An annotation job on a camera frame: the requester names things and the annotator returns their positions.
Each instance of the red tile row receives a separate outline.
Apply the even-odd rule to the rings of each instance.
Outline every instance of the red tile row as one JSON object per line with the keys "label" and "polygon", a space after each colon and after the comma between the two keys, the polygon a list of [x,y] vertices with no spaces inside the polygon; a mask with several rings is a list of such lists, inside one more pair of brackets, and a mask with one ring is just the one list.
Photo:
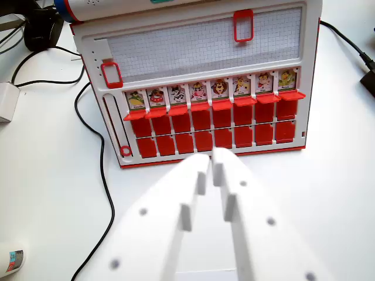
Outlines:
{"label": "red tile row", "polygon": [[[276,116],[280,120],[294,119],[297,112],[298,101],[280,100],[276,107]],[[256,123],[272,122],[274,119],[275,103],[255,104],[254,118]],[[230,109],[212,111],[213,125],[215,128],[231,126]],[[235,126],[251,125],[253,118],[253,106],[233,107],[233,122]],[[211,117],[209,110],[192,112],[192,120],[195,131],[209,130],[211,128]],[[167,115],[152,118],[152,126],[156,135],[171,134],[171,123]],[[172,116],[172,123],[176,133],[190,132],[189,114]],[[149,119],[141,118],[132,120],[131,125],[137,138],[151,136],[151,124]]]}
{"label": "red tile row", "polygon": [[[274,137],[274,128],[271,124],[256,125],[255,143],[257,145],[271,145]],[[276,123],[276,143],[292,142],[295,135],[295,125],[292,121]],[[232,132],[234,132],[234,143],[237,148],[245,148],[253,145],[253,129],[250,126],[241,126],[231,129],[214,130],[215,146],[232,148]],[[195,132],[195,145],[198,152],[210,151],[213,147],[211,131]],[[194,152],[194,141],[191,133],[175,135],[177,150],[180,154]],[[156,157],[156,146],[152,138],[137,139],[139,153],[142,158]],[[157,136],[161,156],[174,155],[175,144],[171,136]]]}

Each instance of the small bottle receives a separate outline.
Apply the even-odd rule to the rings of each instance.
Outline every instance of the small bottle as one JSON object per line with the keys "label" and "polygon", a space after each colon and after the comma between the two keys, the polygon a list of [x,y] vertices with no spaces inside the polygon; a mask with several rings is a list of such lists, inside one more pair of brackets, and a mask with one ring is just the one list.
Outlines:
{"label": "small bottle", "polygon": [[17,272],[25,259],[25,249],[20,243],[0,242],[0,278]]}

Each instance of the white power adapter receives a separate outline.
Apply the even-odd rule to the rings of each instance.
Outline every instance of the white power adapter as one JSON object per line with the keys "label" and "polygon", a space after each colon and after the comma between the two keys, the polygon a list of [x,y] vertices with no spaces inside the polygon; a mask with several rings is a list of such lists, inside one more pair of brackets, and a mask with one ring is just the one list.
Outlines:
{"label": "white power adapter", "polygon": [[11,122],[20,89],[13,84],[0,83],[0,123]]}

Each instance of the white table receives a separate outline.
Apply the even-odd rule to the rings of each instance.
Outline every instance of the white table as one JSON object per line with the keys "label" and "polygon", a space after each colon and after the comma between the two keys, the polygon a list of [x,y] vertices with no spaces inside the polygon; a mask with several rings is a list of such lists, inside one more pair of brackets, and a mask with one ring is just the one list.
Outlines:
{"label": "white table", "polygon": [[[373,0],[326,1],[322,19],[375,59],[374,11]],[[65,26],[58,45],[70,48],[72,41]],[[20,45],[0,56],[1,81],[10,79],[26,54]],[[69,54],[50,50],[27,62],[16,81],[73,80],[80,68]],[[375,99],[359,83],[364,70],[357,53],[321,26],[306,149],[241,157],[340,281],[375,276]],[[22,270],[4,280],[70,280],[109,222],[100,140],[73,107],[86,82],[85,76],[74,86],[23,87],[13,121],[0,125],[0,241],[23,241],[29,254]],[[116,224],[173,165],[121,170],[91,90],[79,108],[105,137],[104,167]],[[199,198],[178,271],[235,267],[220,204],[213,186]]]}

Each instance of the black cable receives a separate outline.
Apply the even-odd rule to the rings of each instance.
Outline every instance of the black cable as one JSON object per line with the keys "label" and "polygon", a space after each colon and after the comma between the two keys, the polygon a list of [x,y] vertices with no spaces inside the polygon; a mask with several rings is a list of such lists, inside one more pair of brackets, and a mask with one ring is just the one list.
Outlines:
{"label": "black cable", "polygon": [[344,34],[342,34],[337,28],[335,28],[330,23],[325,22],[324,20],[321,20],[321,25],[324,25],[330,28],[331,30],[333,30],[337,35],[339,35],[343,40],[345,40],[346,43],[351,45],[351,47],[353,47],[359,53],[359,56],[361,57],[361,59],[364,61],[364,63],[370,70],[375,69],[374,61],[364,51],[362,51],[357,45],[355,45],[349,38],[347,38]]}
{"label": "black cable", "polygon": [[[80,56],[80,54],[73,53],[73,52],[71,52],[71,51],[69,51],[69,50],[67,50],[67,49],[65,49],[65,48],[59,47],[59,46],[52,47],[52,48],[54,48],[54,49],[59,49],[59,50],[62,50],[62,51],[65,51],[65,52],[68,52],[68,53],[71,53],[71,54],[75,54],[76,56]],[[16,76],[17,76],[19,70],[21,69],[21,67],[22,67],[22,66],[23,66],[23,65],[24,65],[29,59],[31,59],[33,56],[35,56],[36,54],[39,54],[39,53],[41,53],[41,52],[43,52],[43,51],[45,51],[45,50],[41,50],[41,51],[38,51],[38,52],[33,52],[33,53],[31,53],[30,55],[28,55],[27,57],[25,57],[25,58],[21,61],[20,64],[18,64],[16,70],[15,70],[14,73],[13,73],[12,79],[11,79],[11,83],[12,83],[13,85],[14,85],[14,83],[15,83]]]}
{"label": "black cable", "polygon": [[30,84],[35,84],[35,83],[74,84],[74,83],[76,83],[76,82],[78,82],[78,81],[81,80],[81,78],[83,76],[83,73],[84,73],[84,66],[82,66],[81,74],[79,75],[79,77],[77,79],[73,80],[73,81],[33,80],[33,81],[29,81],[29,82],[17,84],[15,86],[19,88],[19,87],[23,87],[23,86],[30,85]]}
{"label": "black cable", "polygon": [[3,39],[0,40],[0,44],[2,42],[4,42],[6,39],[8,39],[9,37],[11,37],[18,29],[20,29],[24,24],[26,23],[26,21],[24,20],[23,22],[21,22],[18,26],[16,26],[16,28],[14,28],[14,30],[12,30],[11,33],[9,33],[8,35],[6,35]]}
{"label": "black cable", "polygon": [[104,186],[105,193],[107,194],[107,198],[108,198],[108,201],[109,201],[110,206],[111,206],[111,221],[108,224],[107,229],[104,231],[104,233],[103,233],[102,237],[100,238],[99,242],[95,245],[94,249],[89,253],[89,255],[87,256],[87,258],[84,260],[84,262],[81,264],[81,266],[74,273],[73,277],[71,278],[71,281],[74,281],[76,279],[77,275],[80,273],[80,271],[82,270],[82,268],[84,268],[84,266],[87,264],[87,262],[91,259],[91,257],[95,253],[95,251],[99,248],[100,244],[103,242],[104,238],[107,236],[110,228],[112,227],[112,224],[113,224],[113,221],[114,221],[114,218],[115,218],[115,207],[114,207],[113,202],[112,202],[111,194],[110,194],[110,192],[108,190],[107,182],[105,180],[105,175],[104,175],[104,169],[103,169],[104,138],[103,138],[103,136],[100,133],[98,133],[97,131],[95,131],[92,127],[90,127],[85,122],[85,120],[82,118],[81,114],[79,113],[78,107],[77,107],[77,103],[78,103],[79,98],[81,97],[82,93],[84,92],[84,90],[89,85],[90,85],[90,83],[87,83],[82,88],[82,90],[78,93],[78,95],[76,97],[76,100],[74,101],[74,109],[76,110],[76,113],[77,113],[78,117],[80,118],[81,122],[83,123],[83,125],[85,125],[86,128],[88,128],[94,134],[96,134],[97,136],[99,136],[99,138],[101,140],[101,149],[100,149],[100,174],[101,174],[101,179],[103,181],[103,186]]}
{"label": "black cable", "polygon": [[4,51],[1,51],[0,54],[4,54],[6,53],[7,51],[10,51],[12,50],[14,47],[16,47],[22,40],[23,40],[23,37],[25,37],[25,33],[23,32],[23,29],[21,28],[21,31],[22,31],[22,36],[20,39],[18,39],[18,41],[11,47],[5,49]]}

